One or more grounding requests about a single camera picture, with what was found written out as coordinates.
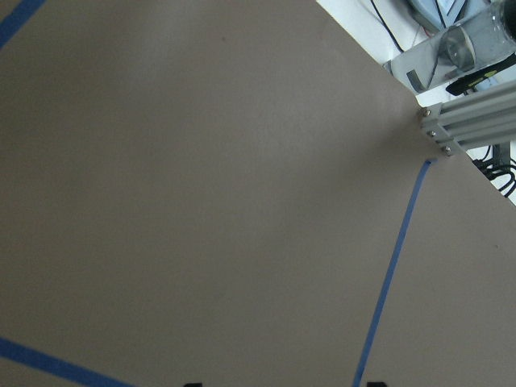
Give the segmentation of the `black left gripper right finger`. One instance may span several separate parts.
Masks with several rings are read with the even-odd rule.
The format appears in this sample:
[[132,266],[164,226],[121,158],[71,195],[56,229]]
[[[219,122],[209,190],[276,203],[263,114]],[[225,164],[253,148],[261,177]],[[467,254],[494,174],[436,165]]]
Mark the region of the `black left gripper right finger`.
[[387,384],[383,381],[368,381],[367,387],[387,387]]

